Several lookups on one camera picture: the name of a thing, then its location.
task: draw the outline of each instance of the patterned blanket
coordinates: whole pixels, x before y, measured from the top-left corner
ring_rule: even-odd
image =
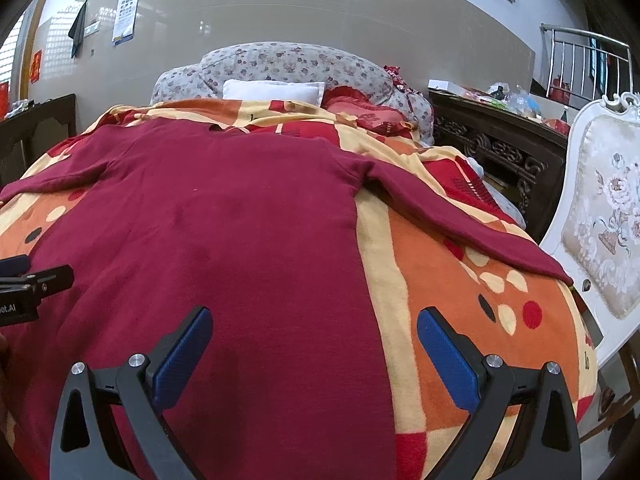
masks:
[[[459,226],[417,222],[383,194],[362,189],[354,197],[357,241],[374,314],[380,329],[396,428],[396,477],[418,480],[433,468],[453,441],[467,413],[453,405],[415,333],[417,314],[436,305],[453,328],[468,335],[484,354],[510,364],[539,368],[558,362],[579,419],[596,387],[596,360],[568,285],[527,234],[503,214],[466,164],[449,147],[422,148],[411,139],[377,136],[358,128],[355,118],[295,102],[188,100],[150,108],[117,106],[81,136],[55,146],[25,176],[37,174],[82,150],[92,132],[106,124],[133,126],[154,118],[213,123],[225,130],[324,137],[342,150],[403,168],[473,219],[508,234],[509,251],[467,237]],[[21,192],[0,203],[0,258],[29,253],[48,229],[90,192],[92,184],[53,192]],[[477,478],[491,476],[516,419],[511,408]],[[48,457],[33,453],[31,436],[19,416],[2,428],[16,455],[36,479],[47,478]]]

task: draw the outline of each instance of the white chair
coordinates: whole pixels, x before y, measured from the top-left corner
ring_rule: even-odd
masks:
[[[540,247],[574,280],[602,332],[598,369],[640,326],[640,96],[587,104],[571,127],[564,187]]]

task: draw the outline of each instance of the red dot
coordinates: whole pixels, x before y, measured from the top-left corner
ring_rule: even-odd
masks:
[[[522,307],[522,319],[530,329],[536,329],[542,323],[542,309],[535,301],[527,301]]]
[[[442,243],[449,251],[451,251],[451,254],[462,261],[462,258],[465,256],[465,251],[462,250],[462,247],[455,243],[451,238],[445,238]]]
[[[86,191],[85,189],[75,189],[71,193],[69,193],[69,196],[66,197],[66,199],[69,200],[69,202],[78,200],[82,195],[84,195],[85,191]]]

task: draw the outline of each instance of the sweater sleeve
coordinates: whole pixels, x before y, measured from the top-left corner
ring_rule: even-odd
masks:
[[[69,156],[41,172],[7,184],[0,192],[6,203],[19,193],[48,193],[93,184],[138,138],[135,128],[102,126],[79,141]]]
[[[573,283],[562,266],[526,238],[482,224],[437,194],[414,174],[388,162],[328,146],[335,160],[357,181],[375,192],[418,227],[425,222],[464,240],[484,254],[510,266]]]

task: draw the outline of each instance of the floral headboard cover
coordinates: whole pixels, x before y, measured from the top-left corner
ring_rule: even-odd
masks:
[[[227,79],[324,81],[327,89],[348,85],[366,94],[375,105],[400,110],[409,121],[417,122],[420,141],[425,146],[433,145],[433,110],[427,99],[395,86],[392,77],[378,65],[329,46],[264,41],[213,50],[199,63],[163,73],[154,87],[151,104],[222,98]]]
[[[623,319],[640,300],[640,123],[596,117],[584,136],[562,243]]]

